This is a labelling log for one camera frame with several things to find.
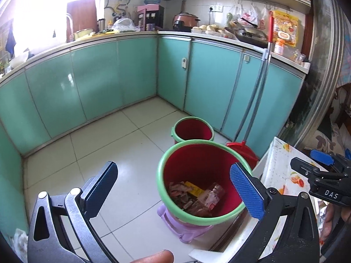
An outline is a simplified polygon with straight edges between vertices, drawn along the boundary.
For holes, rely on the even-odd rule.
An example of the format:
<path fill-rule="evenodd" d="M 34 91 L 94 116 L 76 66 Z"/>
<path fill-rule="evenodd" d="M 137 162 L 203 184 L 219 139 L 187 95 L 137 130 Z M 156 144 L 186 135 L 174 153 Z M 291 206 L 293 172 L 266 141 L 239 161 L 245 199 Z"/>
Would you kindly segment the person's left hand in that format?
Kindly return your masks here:
<path fill-rule="evenodd" d="M 134 260 L 131 263 L 173 263 L 173 262 L 174 262 L 173 253 L 165 249 L 156 254 Z"/>

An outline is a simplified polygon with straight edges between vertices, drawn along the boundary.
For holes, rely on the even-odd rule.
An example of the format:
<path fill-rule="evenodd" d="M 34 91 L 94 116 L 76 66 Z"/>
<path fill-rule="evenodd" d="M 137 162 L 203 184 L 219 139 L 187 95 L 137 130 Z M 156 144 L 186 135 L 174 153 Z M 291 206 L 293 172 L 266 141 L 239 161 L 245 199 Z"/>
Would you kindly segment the person's right hand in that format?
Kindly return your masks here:
<path fill-rule="evenodd" d="M 332 231 L 333 227 L 333 219 L 335 216 L 336 208 L 339 208 L 338 205 L 333 205 L 329 203 L 327 205 L 326 213 L 325 213 L 325 220 L 324 224 L 322 227 L 321 235 L 320 235 L 320 241 L 325 242 L 326 239 L 328 238 L 329 234 Z M 340 216 L 342 217 L 343 221 L 349 221 L 350 217 L 350 207 L 343 207 L 340 211 Z"/>

